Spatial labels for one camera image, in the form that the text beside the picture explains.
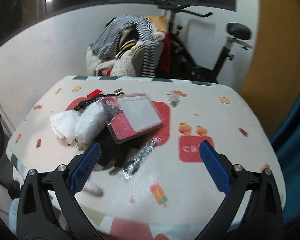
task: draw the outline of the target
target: white wall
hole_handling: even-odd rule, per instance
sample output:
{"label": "white wall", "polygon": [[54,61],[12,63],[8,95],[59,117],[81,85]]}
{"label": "white wall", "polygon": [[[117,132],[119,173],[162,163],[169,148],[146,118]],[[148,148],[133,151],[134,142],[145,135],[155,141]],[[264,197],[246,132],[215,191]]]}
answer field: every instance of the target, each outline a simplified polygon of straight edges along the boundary
{"label": "white wall", "polygon": [[[185,13],[177,14],[176,24],[184,27],[180,38],[198,65],[213,68],[225,44],[226,36],[229,36],[226,25],[230,22],[238,22],[249,27],[253,35],[247,42],[255,46],[259,26],[259,0],[236,0],[236,3],[236,12],[203,6],[187,8],[201,14],[210,11],[214,13],[207,18]],[[234,44],[231,50],[234,60],[226,61],[218,76],[218,82],[239,91],[250,66],[253,52],[254,49],[246,51],[240,45]]]}
{"label": "white wall", "polygon": [[[253,32],[258,29],[258,0],[237,0],[237,12],[203,6],[189,10],[214,15],[201,19],[180,13],[176,23],[198,65],[212,68],[225,43],[226,24],[239,22]],[[106,23],[124,14],[162,15],[154,5],[114,4],[82,8],[51,17],[19,33],[0,47],[0,112],[11,132],[31,107],[66,75],[85,75],[85,51]],[[249,68],[253,50],[234,45],[234,60],[227,61],[218,81],[238,90]]]}
{"label": "white wall", "polygon": [[107,22],[124,14],[162,15],[162,11],[145,4],[82,8],[37,23],[0,47],[0,112],[4,110],[12,132],[58,80],[86,75],[88,45]]}

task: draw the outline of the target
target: bike seat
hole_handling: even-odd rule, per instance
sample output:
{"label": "bike seat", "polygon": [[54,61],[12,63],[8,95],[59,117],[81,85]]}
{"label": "bike seat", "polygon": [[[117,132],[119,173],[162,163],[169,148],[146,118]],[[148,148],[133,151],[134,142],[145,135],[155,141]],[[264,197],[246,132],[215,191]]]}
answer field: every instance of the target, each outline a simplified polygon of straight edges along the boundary
{"label": "bike seat", "polygon": [[228,23],[227,32],[239,40],[250,40],[251,30],[240,23]]}

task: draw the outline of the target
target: striped scarf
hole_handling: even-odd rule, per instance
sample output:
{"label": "striped scarf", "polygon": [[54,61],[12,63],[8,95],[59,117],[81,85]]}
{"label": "striped scarf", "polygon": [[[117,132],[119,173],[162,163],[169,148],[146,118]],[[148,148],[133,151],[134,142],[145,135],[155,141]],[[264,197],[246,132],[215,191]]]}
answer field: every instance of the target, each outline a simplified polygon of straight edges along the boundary
{"label": "striped scarf", "polygon": [[138,16],[124,15],[114,19],[100,34],[91,49],[98,54],[100,58],[115,58],[117,47],[121,36],[121,31],[136,25],[139,38],[145,45],[143,56],[142,77],[154,77],[154,52],[155,42],[152,35],[152,23],[150,19],[140,18]]}

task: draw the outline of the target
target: plastic bag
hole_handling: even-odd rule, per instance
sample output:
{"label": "plastic bag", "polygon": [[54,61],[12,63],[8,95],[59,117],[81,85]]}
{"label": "plastic bag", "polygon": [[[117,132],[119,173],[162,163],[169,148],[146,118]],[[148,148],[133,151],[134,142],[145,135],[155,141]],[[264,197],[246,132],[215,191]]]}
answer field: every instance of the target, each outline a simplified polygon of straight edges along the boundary
{"label": "plastic bag", "polygon": [[179,95],[175,92],[175,90],[170,92],[168,101],[172,107],[176,107],[179,104]]}
{"label": "plastic bag", "polygon": [[80,143],[90,143],[106,126],[106,112],[100,102],[87,106],[75,124],[75,138]]}
{"label": "plastic bag", "polygon": [[71,144],[75,139],[75,124],[80,113],[75,110],[64,111],[50,116],[53,131],[60,139],[66,137],[66,143]]}

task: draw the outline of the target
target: blue gripper pad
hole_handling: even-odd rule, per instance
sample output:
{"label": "blue gripper pad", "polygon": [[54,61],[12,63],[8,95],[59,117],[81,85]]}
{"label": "blue gripper pad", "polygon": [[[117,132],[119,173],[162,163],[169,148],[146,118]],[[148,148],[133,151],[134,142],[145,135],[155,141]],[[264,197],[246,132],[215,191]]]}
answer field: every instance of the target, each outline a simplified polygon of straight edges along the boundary
{"label": "blue gripper pad", "polygon": [[231,190],[230,175],[205,142],[200,143],[199,155],[217,189],[228,195]]}
{"label": "blue gripper pad", "polygon": [[69,191],[72,195],[82,191],[84,184],[86,184],[101,155],[101,149],[98,143],[94,143],[93,146],[86,151],[88,152],[84,152],[86,155],[72,172],[70,177]]}

